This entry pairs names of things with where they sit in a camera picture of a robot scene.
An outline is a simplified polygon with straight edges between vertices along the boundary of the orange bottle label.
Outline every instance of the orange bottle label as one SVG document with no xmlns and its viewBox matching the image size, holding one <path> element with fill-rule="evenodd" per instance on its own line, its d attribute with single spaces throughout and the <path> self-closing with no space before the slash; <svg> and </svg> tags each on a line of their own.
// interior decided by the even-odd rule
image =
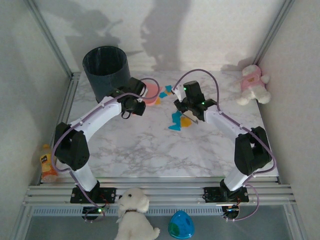
<svg viewBox="0 0 320 240">
<path fill-rule="evenodd" d="M 42 166 L 42 177 L 48 176 L 48 175 L 56 175 L 57 172 L 52 167 L 51 163 L 51 154 L 45 154 L 40 157 L 41 166 Z"/>
</svg>

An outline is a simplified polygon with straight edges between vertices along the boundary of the blue foam piece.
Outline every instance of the blue foam piece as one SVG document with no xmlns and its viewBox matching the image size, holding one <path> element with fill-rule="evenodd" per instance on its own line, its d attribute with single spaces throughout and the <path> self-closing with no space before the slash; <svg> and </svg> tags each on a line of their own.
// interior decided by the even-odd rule
<svg viewBox="0 0 320 240">
<path fill-rule="evenodd" d="M 171 218 L 168 232 L 175 239 L 189 239 L 195 234 L 195 225 L 185 211 L 177 211 Z"/>
<path fill-rule="evenodd" d="M 163 99 L 166 96 L 168 96 L 168 94 L 166 94 L 164 91 L 159 94 L 159 98 L 161 99 Z"/>
<path fill-rule="evenodd" d="M 175 130 L 175 131 L 181 131 L 181 127 L 178 126 L 178 124 L 169 126 L 168 129 Z"/>
<path fill-rule="evenodd" d="M 182 116 L 182 113 L 179 111 L 176 111 L 175 113 L 172 113 L 172 122 L 175 125 L 171 125 L 168 127 L 168 129 L 175 130 L 175 131 L 181 131 L 181 121 L 180 117 Z"/>
<path fill-rule="evenodd" d="M 172 122 L 175 124 L 178 124 L 179 127 L 181 127 L 180 117 L 182 116 L 182 113 L 179 111 L 176 111 L 172 114 Z"/>
<path fill-rule="evenodd" d="M 171 86 L 171 85 L 165 86 L 165 90 L 166 90 L 168 93 L 171 92 L 171 89 L 172 89 L 172 86 Z"/>
</svg>

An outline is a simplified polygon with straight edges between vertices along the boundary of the blue block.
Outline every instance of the blue block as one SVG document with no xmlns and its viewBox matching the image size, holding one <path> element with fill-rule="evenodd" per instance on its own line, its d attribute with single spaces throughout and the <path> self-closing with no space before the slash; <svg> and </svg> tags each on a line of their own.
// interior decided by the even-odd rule
<svg viewBox="0 0 320 240">
<path fill-rule="evenodd" d="M 172 122 L 174 124 L 177 124 L 179 127 L 181 127 L 181 121 L 180 121 L 181 116 L 182 114 L 179 111 L 176 111 L 175 113 L 172 114 Z"/>
<path fill-rule="evenodd" d="M 159 97 L 160 97 L 161 99 L 163 99 L 163 98 L 166 97 L 166 96 L 168 96 L 168 94 L 166 94 L 164 91 L 159 94 Z"/>
<path fill-rule="evenodd" d="M 169 126 L 168 129 L 175 130 L 175 131 L 181 131 L 181 127 L 179 127 L 178 124 Z"/>
<path fill-rule="evenodd" d="M 171 92 L 171 89 L 172 89 L 172 86 L 171 86 L 171 85 L 165 86 L 165 90 L 166 90 L 168 93 Z"/>
</svg>

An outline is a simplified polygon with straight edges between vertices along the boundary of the white wall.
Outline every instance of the white wall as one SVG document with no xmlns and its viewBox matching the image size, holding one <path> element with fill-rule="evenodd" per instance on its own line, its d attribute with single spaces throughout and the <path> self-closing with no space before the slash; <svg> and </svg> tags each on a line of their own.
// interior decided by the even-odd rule
<svg viewBox="0 0 320 240">
<path fill-rule="evenodd" d="M 311 240 L 320 236 L 319 13 L 319 0 L 296 0 L 260 64 L 272 94 L 262 118 Z"/>
<path fill-rule="evenodd" d="M 0 239 L 51 140 L 68 79 L 22 0 L 0 1 Z"/>
<path fill-rule="evenodd" d="M 284 0 L 35 0 L 71 70 L 119 46 L 131 70 L 241 70 Z"/>
</svg>

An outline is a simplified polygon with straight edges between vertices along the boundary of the bottle cap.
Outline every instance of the bottle cap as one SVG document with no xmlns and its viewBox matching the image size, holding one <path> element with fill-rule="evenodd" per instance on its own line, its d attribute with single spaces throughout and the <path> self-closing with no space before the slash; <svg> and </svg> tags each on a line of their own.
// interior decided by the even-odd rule
<svg viewBox="0 0 320 240">
<path fill-rule="evenodd" d="M 49 149 L 49 148 L 50 148 L 50 145 L 49 145 L 49 144 L 44 144 L 42 148 L 43 148 L 43 149 Z"/>
</svg>

